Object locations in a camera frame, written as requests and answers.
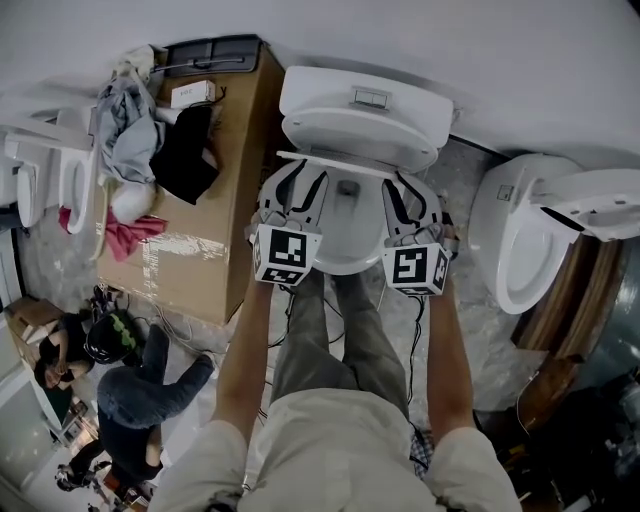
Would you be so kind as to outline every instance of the white toilet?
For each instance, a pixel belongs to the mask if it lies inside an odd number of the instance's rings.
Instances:
[[[333,275],[366,270],[389,236],[383,181],[394,181],[402,193],[397,171],[415,174],[436,161],[449,137],[453,103],[384,78],[294,66],[285,75],[280,111],[297,152],[278,152],[293,161],[273,179],[307,161],[290,203],[301,204],[322,172],[329,178],[314,267]]]
[[[18,167],[16,198],[22,225],[32,227],[45,209],[58,203],[58,169],[52,162],[50,148],[24,142],[9,133],[5,139],[5,155]]]
[[[57,126],[79,133],[89,133],[92,109],[60,109]],[[93,195],[98,175],[99,151],[62,147],[60,152],[59,205],[71,210],[67,230],[71,234],[93,226]]]
[[[469,248],[507,313],[546,293],[580,234],[640,235],[640,170],[585,171],[561,157],[524,155],[490,170],[471,210]]]

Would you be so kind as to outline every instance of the hand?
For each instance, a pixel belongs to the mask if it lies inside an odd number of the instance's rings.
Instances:
[[[67,362],[64,359],[60,359],[58,361],[58,364],[56,365],[56,373],[58,375],[64,375],[65,373],[67,373],[67,370],[69,368],[67,367]]]

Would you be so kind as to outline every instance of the white cloth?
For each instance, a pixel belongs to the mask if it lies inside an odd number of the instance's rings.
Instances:
[[[218,502],[240,512],[521,510],[491,443],[477,430],[441,440],[426,485],[413,473],[409,448],[406,419],[383,399],[301,391],[269,410],[258,438],[266,460],[251,492],[242,496],[246,442],[231,424],[213,421],[167,471],[149,510],[200,512]]]

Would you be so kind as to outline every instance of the leg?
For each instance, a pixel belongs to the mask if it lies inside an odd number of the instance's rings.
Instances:
[[[109,370],[98,384],[98,405],[117,423],[149,428],[184,411],[213,373],[213,363],[200,356],[174,384],[143,380],[134,368]]]
[[[273,377],[271,403],[306,389],[357,389],[351,371],[329,353],[324,274],[311,270],[295,293],[289,332]]]
[[[343,362],[353,370],[361,390],[391,402],[408,418],[404,368],[367,297],[362,277],[335,276],[334,282],[344,317]]]
[[[164,371],[169,356],[169,337],[158,325],[153,324],[149,329],[149,339],[142,353],[142,366],[136,368],[136,374],[154,384],[162,384]]]

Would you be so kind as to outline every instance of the toilet tank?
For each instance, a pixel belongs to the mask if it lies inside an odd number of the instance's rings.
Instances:
[[[288,68],[280,95],[282,114],[322,108],[351,109],[405,125],[435,148],[447,142],[453,120],[453,102],[425,89],[351,71]]]

